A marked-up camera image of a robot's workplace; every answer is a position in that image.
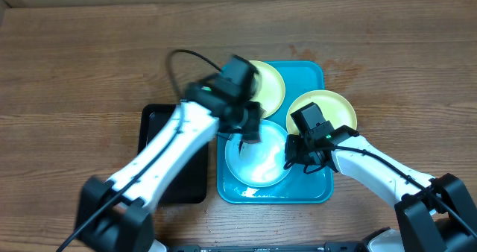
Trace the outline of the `white plate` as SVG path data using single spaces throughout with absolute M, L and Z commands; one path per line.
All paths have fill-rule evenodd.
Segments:
M 232 175 L 245 185 L 267 187 L 282 181 L 289 173 L 284 169 L 287 132 L 275 122 L 261 120 L 260 141 L 246 143 L 233 134 L 225 145 L 225 162 Z

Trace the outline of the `yellow plate with small stain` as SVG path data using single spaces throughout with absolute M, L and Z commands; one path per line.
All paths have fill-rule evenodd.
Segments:
M 299 130 L 293 122 L 291 114 L 309 103 L 316 103 L 324 118 L 330 121 L 334 128 L 346 125 L 354 130 L 357 129 L 356 112 L 345 97 L 329 90 L 313 90 L 299 96 L 288 108 L 285 122 L 288 134 L 299 134 Z

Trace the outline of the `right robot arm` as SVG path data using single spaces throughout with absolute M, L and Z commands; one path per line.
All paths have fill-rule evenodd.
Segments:
M 357 130 L 334 128 L 315 103 L 294 111 L 299 133 L 285 144 L 285 167 L 323 168 L 351 177 L 391 206 L 398 229 L 369 235 L 359 251 L 475 251 L 476 204 L 453 174 L 436 178 L 374 148 Z

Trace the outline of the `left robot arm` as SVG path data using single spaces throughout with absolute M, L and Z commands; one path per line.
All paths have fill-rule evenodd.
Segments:
M 91 177 L 83 185 L 73 233 L 59 246 L 77 239 L 94 251 L 166 251 L 152 219 L 159 200 L 188 161 L 219 132 L 239 133 L 258 142 L 262 109 L 252 97 L 257 68 L 237 55 L 216 73 L 179 88 L 165 67 L 180 103 L 162 130 L 124 168 L 106 181 Z

